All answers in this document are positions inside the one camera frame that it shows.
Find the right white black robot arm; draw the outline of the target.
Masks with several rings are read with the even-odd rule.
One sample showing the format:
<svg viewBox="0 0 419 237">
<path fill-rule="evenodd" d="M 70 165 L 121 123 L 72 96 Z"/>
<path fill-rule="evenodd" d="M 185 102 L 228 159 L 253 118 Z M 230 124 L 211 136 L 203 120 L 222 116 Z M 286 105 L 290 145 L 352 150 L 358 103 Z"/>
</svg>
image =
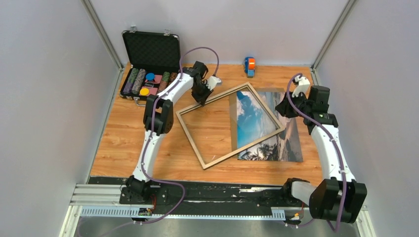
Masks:
<svg viewBox="0 0 419 237">
<path fill-rule="evenodd" d="M 367 196 L 367 187 L 357 182 L 345 160 L 339 141 L 337 118 L 329 113 L 330 89 L 312 86 L 309 95 L 285 93 L 276 111 L 286 118 L 302 117 L 321 162 L 323 180 L 318 186 L 299 178 L 283 185 L 283 202 L 295 206 L 303 202 L 314 219 L 354 223 Z"/>
</svg>

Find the beach landscape photo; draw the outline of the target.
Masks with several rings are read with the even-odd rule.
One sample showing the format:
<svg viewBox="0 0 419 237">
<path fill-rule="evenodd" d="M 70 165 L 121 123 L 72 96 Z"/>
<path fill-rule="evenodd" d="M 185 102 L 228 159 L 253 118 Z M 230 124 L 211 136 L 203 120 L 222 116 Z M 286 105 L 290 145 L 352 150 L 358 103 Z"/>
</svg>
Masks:
<svg viewBox="0 0 419 237">
<path fill-rule="evenodd" d="M 285 98 L 284 89 L 260 88 L 257 89 L 257 93 L 285 128 L 277 135 L 238 153 L 237 159 L 303 162 L 296 119 L 283 117 L 275 110 L 276 105 Z M 248 145 L 277 129 L 267 112 L 248 90 L 239 91 L 230 97 L 230 108 L 233 107 L 236 110 L 232 111 L 231 115 L 232 118 L 235 117 L 231 122 L 232 128 L 235 129 L 231 135 L 232 149 Z"/>
</svg>

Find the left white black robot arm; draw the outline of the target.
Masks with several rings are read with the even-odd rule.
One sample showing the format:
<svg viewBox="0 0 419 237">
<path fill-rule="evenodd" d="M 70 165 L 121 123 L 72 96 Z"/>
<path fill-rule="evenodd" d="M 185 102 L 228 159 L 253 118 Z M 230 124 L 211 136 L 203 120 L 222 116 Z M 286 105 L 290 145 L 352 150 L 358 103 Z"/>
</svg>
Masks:
<svg viewBox="0 0 419 237">
<path fill-rule="evenodd" d="M 139 204 L 145 204 L 151 199 L 151 173 L 161 142 L 174 124 L 173 107 L 189 90 L 199 105 L 205 105 L 214 89 L 210 85 L 211 79 L 204 79 L 208 71 L 204 63 L 197 61 L 192 67 L 182 68 L 176 79 L 162 92 L 147 98 L 143 117 L 145 141 L 137 167 L 122 189 L 125 196 L 132 194 Z"/>
</svg>

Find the wooden picture frame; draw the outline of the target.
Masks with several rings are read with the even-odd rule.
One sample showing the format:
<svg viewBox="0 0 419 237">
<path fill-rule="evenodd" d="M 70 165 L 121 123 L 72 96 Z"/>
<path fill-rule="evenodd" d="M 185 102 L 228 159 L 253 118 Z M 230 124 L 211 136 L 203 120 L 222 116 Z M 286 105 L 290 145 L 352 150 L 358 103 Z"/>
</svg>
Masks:
<svg viewBox="0 0 419 237">
<path fill-rule="evenodd" d="M 266 105 L 256 94 L 257 91 L 254 87 L 246 82 L 209 97 L 204 106 L 199 104 L 191 105 L 176 112 L 181 127 L 204 170 L 229 158 L 237 158 L 238 153 L 254 146 L 254 144 L 249 144 L 236 150 L 232 149 L 229 96 L 244 88 L 251 90 L 258 101 L 263 106 Z M 277 123 L 279 129 L 257 140 L 257 144 L 277 135 L 285 128 L 275 115 L 270 113 L 270 116 Z"/>
</svg>

